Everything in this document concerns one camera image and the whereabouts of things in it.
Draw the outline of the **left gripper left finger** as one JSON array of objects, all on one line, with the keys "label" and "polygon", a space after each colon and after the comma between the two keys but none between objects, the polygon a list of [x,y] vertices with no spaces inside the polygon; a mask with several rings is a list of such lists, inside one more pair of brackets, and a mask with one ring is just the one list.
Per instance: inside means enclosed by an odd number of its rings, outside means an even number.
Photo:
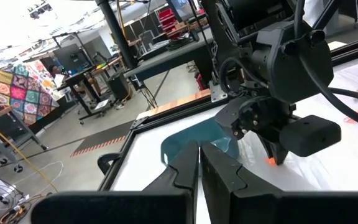
[{"label": "left gripper left finger", "polygon": [[199,148],[196,141],[184,146],[165,170],[143,190],[148,199],[147,223],[196,221]]}]

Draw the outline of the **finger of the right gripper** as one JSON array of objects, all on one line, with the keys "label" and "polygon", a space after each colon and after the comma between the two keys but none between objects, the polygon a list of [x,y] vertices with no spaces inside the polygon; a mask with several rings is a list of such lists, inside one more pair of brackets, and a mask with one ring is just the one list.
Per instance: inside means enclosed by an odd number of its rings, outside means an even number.
[{"label": "finger of the right gripper", "polygon": [[274,158],[276,165],[283,164],[285,158],[287,157],[288,150],[286,150],[282,146],[278,138],[271,140],[270,146],[271,146],[272,157]]},{"label": "finger of the right gripper", "polygon": [[258,138],[259,138],[260,142],[262,143],[263,148],[265,149],[265,151],[267,153],[269,163],[276,165],[275,160],[272,157],[271,146],[270,146],[270,142],[273,139],[265,138],[264,136],[259,135],[259,134],[258,134]]}]

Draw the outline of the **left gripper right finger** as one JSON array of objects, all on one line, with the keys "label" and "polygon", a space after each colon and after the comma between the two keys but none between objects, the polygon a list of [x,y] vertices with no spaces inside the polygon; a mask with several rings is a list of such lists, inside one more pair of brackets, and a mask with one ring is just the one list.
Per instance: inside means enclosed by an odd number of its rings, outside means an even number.
[{"label": "left gripper right finger", "polygon": [[201,143],[200,157],[211,223],[275,223],[278,187],[211,143]]}]

